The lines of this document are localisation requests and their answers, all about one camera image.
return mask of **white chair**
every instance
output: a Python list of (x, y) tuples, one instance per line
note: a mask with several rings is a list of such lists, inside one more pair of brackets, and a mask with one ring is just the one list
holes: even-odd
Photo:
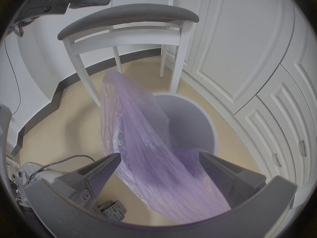
[[(193, 22), (199, 17), (184, 8), (162, 4), (128, 4), (107, 8), (81, 18), (65, 27), (57, 36), (62, 40), (68, 56), (84, 86), (100, 107), (100, 95), (91, 82), (80, 54), (113, 47), (118, 71), (122, 73), (117, 46), (130, 44), (161, 44), (163, 46), (160, 76), (163, 76), (167, 45), (175, 45), (175, 64), (170, 81), (170, 92), (176, 93), (182, 72)], [(164, 22), (167, 26), (131, 26), (114, 28), (132, 22)], [(76, 40), (109, 30), (96, 36)]]

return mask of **gray cushioned seat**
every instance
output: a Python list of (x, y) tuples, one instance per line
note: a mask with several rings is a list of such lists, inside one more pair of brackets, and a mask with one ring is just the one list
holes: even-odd
[(95, 27), (119, 25), (132, 22), (170, 22), (173, 20), (189, 20), (198, 22), (199, 17), (184, 8), (152, 3), (127, 4), (107, 8), (83, 17), (57, 35), (59, 40)]

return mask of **plastic bag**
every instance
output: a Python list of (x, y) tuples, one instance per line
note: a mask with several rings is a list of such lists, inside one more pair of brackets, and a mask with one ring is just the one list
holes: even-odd
[(121, 153), (117, 176), (161, 215), (190, 223), (230, 210), (199, 163), (200, 149), (172, 147), (155, 97), (113, 69), (101, 87), (101, 139), (105, 155)]

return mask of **cable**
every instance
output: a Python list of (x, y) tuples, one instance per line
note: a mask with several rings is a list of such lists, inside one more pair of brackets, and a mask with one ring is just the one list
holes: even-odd
[(11, 63), (11, 60), (10, 60), (9, 55), (8, 55), (7, 46), (6, 46), (6, 44), (5, 44), (5, 39), (4, 39), (4, 47), (5, 47), (5, 52), (6, 52), (6, 54), (7, 54), (8, 59), (9, 59), (9, 62), (10, 62), (10, 65), (11, 65), (11, 68), (12, 68), (12, 71), (13, 71), (13, 74), (14, 74), (14, 77), (15, 77), (15, 79), (16, 79), (16, 83), (17, 83), (18, 91), (19, 91), (19, 98), (20, 98), (20, 100), (19, 100), (19, 106), (18, 106), (17, 110), (12, 114), (12, 115), (14, 115), (14, 114), (18, 111), (18, 109), (19, 109), (19, 107), (20, 107), (20, 105), (21, 105), (21, 93), (20, 93), (20, 88), (19, 88), (19, 84), (18, 84), (18, 80), (17, 80), (16, 74), (15, 74), (15, 72), (14, 72), (14, 69), (13, 69), (13, 66), (12, 66), (12, 63)]
[(53, 166), (53, 165), (56, 165), (56, 164), (60, 164), (60, 163), (62, 163), (62, 162), (68, 161), (68, 160), (73, 159), (73, 158), (76, 158), (76, 157), (87, 157), (87, 158), (91, 159), (93, 162), (95, 162), (95, 160), (94, 160), (92, 157), (88, 156), (88, 155), (74, 155), (74, 156), (70, 156), (70, 157), (68, 157), (68, 158), (66, 158), (66, 159), (63, 159), (63, 160), (61, 160), (61, 161), (56, 161), (56, 162), (54, 162), (54, 163), (47, 164), (47, 165), (41, 167), (39, 170), (35, 171), (33, 174), (30, 175), (30, 177), (29, 177), (29, 179), (27, 180), (27, 182), (25, 183), (25, 185), (26, 185), (26, 184), (29, 184), (30, 181), (32, 180), (32, 178), (33, 178), (34, 176), (36, 176), (39, 172), (41, 172), (42, 170), (44, 170), (45, 168), (50, 167), (50, 166)]

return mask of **cabinet handle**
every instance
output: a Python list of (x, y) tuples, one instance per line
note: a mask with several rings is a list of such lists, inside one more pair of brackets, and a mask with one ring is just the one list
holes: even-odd
[(278, 159), (277, 153), (275, 154), (275, 158), (276, 158), (278, 166), (281, 168), (282, 165), (280, 164), (280, 160)]
[(303, 146), (303, 153), (304, 153), (304, 156), (305, 156), (305, 157), (307, 157), (305, 140), (302, 140), (302, 141), (301, 141), (301, 145)]

